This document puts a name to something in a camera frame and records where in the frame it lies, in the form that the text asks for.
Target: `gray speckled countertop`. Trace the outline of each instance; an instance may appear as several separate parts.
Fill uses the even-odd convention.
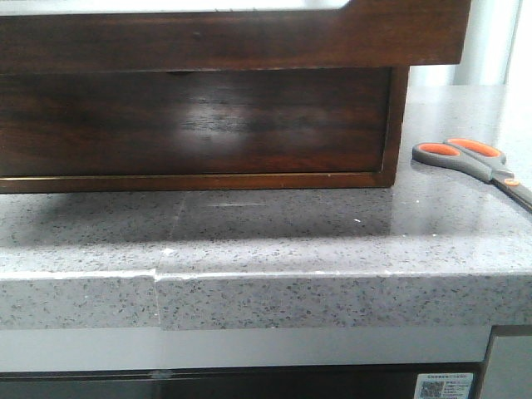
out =
[[[0,328],[532,323],[532,214],[411,161],[496,145],[532,187],[532,101],[409,91],[390,189],[0,195]]]

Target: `wooden box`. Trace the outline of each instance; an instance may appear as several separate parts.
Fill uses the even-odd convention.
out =
[[[0,192],[392,185],[469,6],[0,17]]]

